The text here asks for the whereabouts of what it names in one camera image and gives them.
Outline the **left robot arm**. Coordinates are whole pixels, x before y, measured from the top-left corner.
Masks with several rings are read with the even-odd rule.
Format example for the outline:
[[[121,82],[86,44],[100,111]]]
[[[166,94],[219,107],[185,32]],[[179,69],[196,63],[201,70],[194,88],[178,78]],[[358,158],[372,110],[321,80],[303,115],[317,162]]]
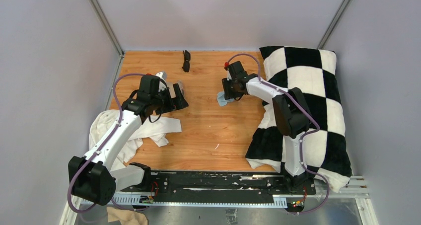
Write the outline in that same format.
[[[163,113],[184,109],[189,104],[180,80],[169,85],[164,72],[139,76],[138,89],[123,103],[117,102],[119,114],[111,128],[84,156],[73,156],[69,161],[67,200],[70,207],[73,207],[72,196],[104,206],[116,192],[128,187],[136,187],[141,192],[151,188],[149,166],[134,162],[127,167],[112,170],[112,165],[132,134],[144,122],[154,122],[151,118],[153,113],[161,117]]]

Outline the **blue cleaning cloth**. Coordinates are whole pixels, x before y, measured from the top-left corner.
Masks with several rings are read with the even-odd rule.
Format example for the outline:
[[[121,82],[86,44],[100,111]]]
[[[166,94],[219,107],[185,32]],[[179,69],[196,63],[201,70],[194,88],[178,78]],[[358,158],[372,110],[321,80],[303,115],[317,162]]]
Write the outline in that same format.
[[[234,100],[235,99],[225,99],[224,91],[221,91],[217,94],[217,101],[218,101],[219,106],[221,107],[227,105],[228,103],[233,102]]]

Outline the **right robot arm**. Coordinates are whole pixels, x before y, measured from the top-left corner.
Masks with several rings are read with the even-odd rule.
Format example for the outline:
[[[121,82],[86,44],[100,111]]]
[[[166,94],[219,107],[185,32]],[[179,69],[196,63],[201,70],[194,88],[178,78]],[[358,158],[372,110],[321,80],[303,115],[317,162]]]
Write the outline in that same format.
[[[285,137],[286,159],[284,164],[284,189],[296,194],[303,188],[310,170],[304,161],[303,139],[320,130],[310,114],[302,91],[295,87],[286,89],[262,79],[257,74],[248,74],[241,62],[226,62],[227,77],[222,79],[225,99],[236,99],[245,94],[270,103],[274,110],[277,129]]]

